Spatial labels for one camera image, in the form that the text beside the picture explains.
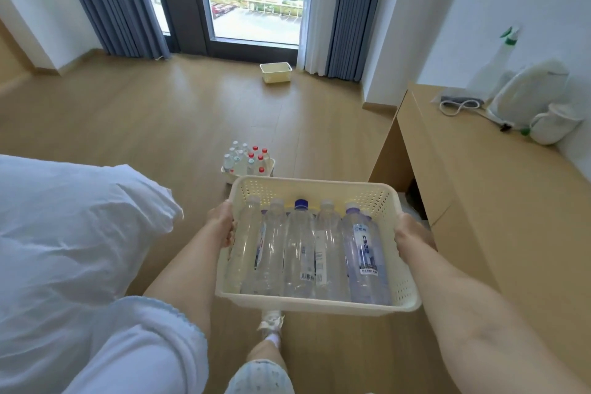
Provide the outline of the person's right forearm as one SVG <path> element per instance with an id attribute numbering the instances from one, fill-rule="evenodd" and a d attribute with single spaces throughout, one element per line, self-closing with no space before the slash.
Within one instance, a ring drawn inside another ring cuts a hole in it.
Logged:
<path id="1" fill-rule="evenodd" d="M 404 257 L 462 394 L 591 394 L 497 291 L 424 243 Z"/>

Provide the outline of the person's right hand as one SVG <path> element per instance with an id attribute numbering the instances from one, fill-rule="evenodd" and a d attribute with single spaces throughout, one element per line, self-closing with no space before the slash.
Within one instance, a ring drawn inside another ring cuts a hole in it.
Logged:
<path id="1" fill-rule="evenodd" d="M 394 233 L 398 254 L 409 267 L 427 249 L 438 252 L 432 232 L 408 213 L 398 216 Z"/>

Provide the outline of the group of small capped bottles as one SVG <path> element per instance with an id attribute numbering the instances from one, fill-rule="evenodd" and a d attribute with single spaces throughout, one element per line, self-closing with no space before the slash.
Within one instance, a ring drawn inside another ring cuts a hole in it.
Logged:
<path id="1" fill-rule="evenodd" d="M 258 166 L 259 171 L 262 173 L 268 169 L 268 164 L 265 165 L 265 161 L 272 158 L 269 149 L 266 147 L 261 147 L 256 144 L 249 145 L 246 142 L 240 143 L 239 141 L 234 140 L 223 157 L 222 166 L 224 166 L 226 172 L 230 171 L 235 165 L 235 156 L 238 157 L 239 162 L 245 158 L 247 169 L 249 171 L 252 171 Z"/>

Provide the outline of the clear bottle white label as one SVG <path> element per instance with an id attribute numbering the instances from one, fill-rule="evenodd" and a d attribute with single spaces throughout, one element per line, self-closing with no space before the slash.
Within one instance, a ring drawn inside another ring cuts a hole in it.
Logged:
<path id="1" fill-rule="evenodd" d="M 348 264 L 342 218 L 329 199 L 322 200 L 314 223 L 315 286 L 319 300 L 349 302 Z"/>

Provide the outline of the person's leg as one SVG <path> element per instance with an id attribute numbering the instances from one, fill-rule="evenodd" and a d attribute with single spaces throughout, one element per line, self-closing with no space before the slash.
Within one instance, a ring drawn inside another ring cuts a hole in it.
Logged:
<path id="1" fill-rule="evenodd" d="M 280 344 L 277 333 L 260 341 L 232 376 L 224 394 L 295 394 Z"/>

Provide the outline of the cream basket under small bottles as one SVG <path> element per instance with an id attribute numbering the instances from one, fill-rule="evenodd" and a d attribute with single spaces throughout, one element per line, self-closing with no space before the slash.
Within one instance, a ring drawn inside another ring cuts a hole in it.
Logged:
<path id="1" fill-rule="evenodd" d="M 238 157 L 234 157 L 234 166 L 233 168 L 226 172 L 224 166 L 220 168 L 220 172 L 225 179 L 225 182 L 228 184 L 233 184 L 238 178 L 243 176 L 272 176 L 273 171 L 276 165 L 276 159 L 270 158 L 265 161 L 265 165 L 268 164 L 268 169 L 265 170 L 264 173 L 259 171 L 259 167 L 257 166 L 252 171 L 247 169 L 247 162 L 244 159 L 238 161 Z"/>

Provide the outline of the clear bottle red blue label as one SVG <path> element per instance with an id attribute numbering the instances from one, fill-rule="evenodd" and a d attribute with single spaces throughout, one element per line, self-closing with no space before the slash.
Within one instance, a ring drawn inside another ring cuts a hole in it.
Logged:
<path id="1" fill-rule="evenodd" d="M 272 198 L 262 216 L 253 269 L 241 294 L 279 296 L 282 290 L 287 212 L 281 198 Z"/>

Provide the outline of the large white mesh bag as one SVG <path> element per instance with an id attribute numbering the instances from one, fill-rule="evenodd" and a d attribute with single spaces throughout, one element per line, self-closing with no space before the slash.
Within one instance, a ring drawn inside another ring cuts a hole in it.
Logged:
<path id="1" fill-rule="evenodd" d="M 570 71 L 562 61 L 551 58 L 509 76 L 494 93 L 486 117 L 500 126 L 522 129 L 563 94 Z"/>

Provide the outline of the small white pouch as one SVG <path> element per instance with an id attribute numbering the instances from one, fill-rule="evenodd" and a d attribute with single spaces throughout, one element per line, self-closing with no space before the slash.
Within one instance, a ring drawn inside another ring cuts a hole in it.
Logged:
<path id="1" fill-rule="evenodd" d="M 553 145 L 571 133 L 584 118 L 570 104 L 550 103 L 545 113 L 529 125 L 529 137 L 537 144 Z"/>

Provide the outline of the white sheer curtain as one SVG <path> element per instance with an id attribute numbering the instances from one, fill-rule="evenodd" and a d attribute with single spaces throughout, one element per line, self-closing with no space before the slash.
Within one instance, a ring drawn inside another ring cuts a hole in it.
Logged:
<path id="1" fill-rule="evenodd" d="M 325 77 L 337 0 L 304 0 L 296 68 Z"/>

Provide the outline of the white duvet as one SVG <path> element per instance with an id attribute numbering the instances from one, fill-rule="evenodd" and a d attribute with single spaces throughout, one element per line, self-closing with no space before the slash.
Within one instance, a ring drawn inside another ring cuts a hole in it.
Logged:
<path id="1" fill-rule="evenodd" d="M 61 394 L 90 359 L 96 317 L 182 219 L 128 165 L 0 155 L 0 394 Z"/>

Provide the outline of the large cream plastic basket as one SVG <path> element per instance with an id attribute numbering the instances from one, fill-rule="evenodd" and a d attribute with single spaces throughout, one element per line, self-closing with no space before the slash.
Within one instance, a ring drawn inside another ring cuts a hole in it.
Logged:
<path id="1" fill-rule="evenodd" d="M 344 214 L 347 202 L 356 202 L 361 209 L 368 211 L 380 229 L 392 305 L 227 292 L 224 283 L 228 248 L 222 249 L 218 260 L 215 291 L 218 298 L 225 298 L 239 307 L 261 311 L 281 310 L 344 316 L 386 316 L 393 313 L 410 313 L 422 306 L 411 272 L 396 248 L 394 229 L 398 223 L 398 215 L 403 210 L 398 194 L 392 187 L 384 183 L 371 182 L 241 176 L 233 182 L 228 195 L 228 200 L 233 205 L 235 219 L 238 218 L 250 195 L 259 197 L 263 205 L 268 205 L 273 198 L 281 198 L 291 205 L 297 199 L 303 198 L 309 202 L 312 209 L 316 210 L 319 209 L 321 201 L 328 199 L 335 203 L 337 212 L 341 214 Z"/>

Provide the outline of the clear bottle plain white cap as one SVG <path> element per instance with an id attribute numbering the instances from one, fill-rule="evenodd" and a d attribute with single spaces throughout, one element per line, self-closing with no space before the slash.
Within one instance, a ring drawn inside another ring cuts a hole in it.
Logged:
<path id="1" fill-rule="evenodd" d="M 243 282 L 254 268 L 261 220 L 261 199 L 250 195 L 238 217 L 225 273 L 226 293 L 240 293 Z"/>

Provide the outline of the person's left forearm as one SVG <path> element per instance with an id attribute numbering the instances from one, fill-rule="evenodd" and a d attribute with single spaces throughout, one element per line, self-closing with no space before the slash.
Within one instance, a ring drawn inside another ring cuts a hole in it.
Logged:
<path id="1" fill-rule="evenodd" d="M 143 294 L 179 310 L 206 337 L 211 334 L 220 242 L 225 238 L 217 232 L 213 225 L 203 226 Z"/>

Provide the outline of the white shoe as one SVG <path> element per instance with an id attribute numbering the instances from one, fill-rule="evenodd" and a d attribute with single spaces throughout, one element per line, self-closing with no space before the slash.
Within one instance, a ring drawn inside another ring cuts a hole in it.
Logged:
<path id="1" fill-rule="evenodd" d="M 284 323 L 284 315 L 280 310 L 263 311 L 261 322 L 257 330 L 260 331 L 262 338 L 269 336 L 278 336 L 281 338 L 281 331 Z"/>

